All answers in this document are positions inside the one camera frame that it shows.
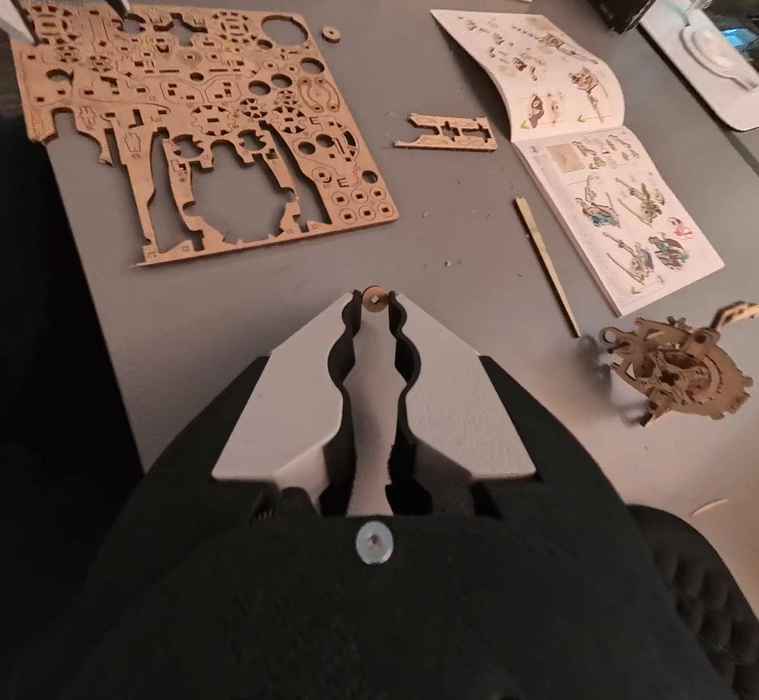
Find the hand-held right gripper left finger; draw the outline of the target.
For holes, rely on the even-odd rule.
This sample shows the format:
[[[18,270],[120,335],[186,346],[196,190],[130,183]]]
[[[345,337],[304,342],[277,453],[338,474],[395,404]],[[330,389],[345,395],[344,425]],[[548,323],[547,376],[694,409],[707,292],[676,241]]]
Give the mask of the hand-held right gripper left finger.
[[[296,487],[321,514],[347,514],[357,453],[345,380],[361,312],[361,293],[346,293],[269,354],[214,465],[216,481]]]

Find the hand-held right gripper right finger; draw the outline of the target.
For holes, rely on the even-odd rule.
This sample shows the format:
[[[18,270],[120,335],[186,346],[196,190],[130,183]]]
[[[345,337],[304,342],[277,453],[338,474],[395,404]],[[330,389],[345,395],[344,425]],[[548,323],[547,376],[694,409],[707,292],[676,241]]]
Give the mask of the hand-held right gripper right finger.
[[[479,486],[536,477],[480,354],[403,294],[389,328],[404,387],[385,494],[395,515],[472,516]]]

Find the laser-cut wooden parts sheet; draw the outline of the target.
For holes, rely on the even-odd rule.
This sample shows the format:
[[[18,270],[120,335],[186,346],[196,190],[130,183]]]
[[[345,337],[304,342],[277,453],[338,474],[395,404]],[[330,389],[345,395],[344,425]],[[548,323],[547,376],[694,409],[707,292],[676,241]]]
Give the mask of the laser-cut wooden parts sheet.
[[[26,131],[69,113],[125,168],[142,266],[378,227],[399,212],[305,19],[296,13],[21,0],[37,43],[11,40]],[[136,25],[127,26],[127,22]],[[286,194],[274,233],[229,240],[191,212],[215,147],[264,164]]]

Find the wooden gear model assembly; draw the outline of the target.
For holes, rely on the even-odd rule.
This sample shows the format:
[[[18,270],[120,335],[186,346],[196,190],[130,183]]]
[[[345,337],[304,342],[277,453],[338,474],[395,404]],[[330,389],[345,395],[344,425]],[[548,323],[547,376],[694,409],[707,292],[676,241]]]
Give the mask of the wooden gear model assembly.
[[[581,335],[578,343],[587,368],[609,393],[620,381],[640,396],[627,405],[610,400],[625,425],[644,428],[671,414],[717,421],[739,411],[754,386],[722,348],[723,332],[757,316],[757,303],[738,301],[718,309],[708,326],[673,316],[665,322],[639,317],[632,331],[608,326],[596,336]]]

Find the thin wooden stick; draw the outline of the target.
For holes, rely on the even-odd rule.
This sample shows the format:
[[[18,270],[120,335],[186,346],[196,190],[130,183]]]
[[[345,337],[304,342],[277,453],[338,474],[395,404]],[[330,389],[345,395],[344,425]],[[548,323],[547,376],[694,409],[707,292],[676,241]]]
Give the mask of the thin wooden stick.
[[[572,335],[575,339],[578,339],[582,336],[578,321],[575,318],[572,307],[570,306],[567,294],[561,283],[561,280],[559,279],[559,275],[547,250],[543,235],[538,228],[531,207],[529,206],[527,200],[522,196],[515,197],[514,205],[515,210],[525,227],[527,236],[536,252],[537,259],[539,260],[545,276],[551,285],[555,298],[561,306],[563,315],[566,322],[568,323],[569,328],[571,329]]]

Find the open instruction booklet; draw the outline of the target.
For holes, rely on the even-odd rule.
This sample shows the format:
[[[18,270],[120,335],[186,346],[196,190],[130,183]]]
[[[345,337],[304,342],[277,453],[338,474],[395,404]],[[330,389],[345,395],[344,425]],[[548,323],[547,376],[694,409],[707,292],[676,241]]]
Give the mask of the open instruction booklet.
[[[624,126],[601,58],[540,14],[431,15],[498,88],[512,145],[617,317],[724,267]]]

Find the forked flat wooden part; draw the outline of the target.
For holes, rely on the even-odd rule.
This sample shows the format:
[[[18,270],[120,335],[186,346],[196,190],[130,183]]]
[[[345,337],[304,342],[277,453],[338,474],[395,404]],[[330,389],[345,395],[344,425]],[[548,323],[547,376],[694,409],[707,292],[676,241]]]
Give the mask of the forked flat wooden part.
[[[411,113],[408,122],[427,134],[414,141],[394,141],[395,149],[434,151],[494,152],[498,148],[486,117],[451,117]]]

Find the black textured pad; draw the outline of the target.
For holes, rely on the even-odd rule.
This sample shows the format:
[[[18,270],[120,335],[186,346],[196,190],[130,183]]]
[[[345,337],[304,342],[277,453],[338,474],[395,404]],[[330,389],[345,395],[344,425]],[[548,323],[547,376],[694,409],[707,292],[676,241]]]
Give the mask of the black textured pad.
[[[758,698],[758,621],[716,549],[678,516],[629,511],[689,632],[736,698]]]

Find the white desk stand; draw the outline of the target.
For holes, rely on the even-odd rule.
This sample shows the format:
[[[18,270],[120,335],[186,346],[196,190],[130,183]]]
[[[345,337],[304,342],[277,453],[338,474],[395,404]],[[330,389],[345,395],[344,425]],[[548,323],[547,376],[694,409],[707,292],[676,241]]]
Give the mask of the white desk stand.
[[[758,0],[657,0],[640,29],[714,114],[758,126]]]

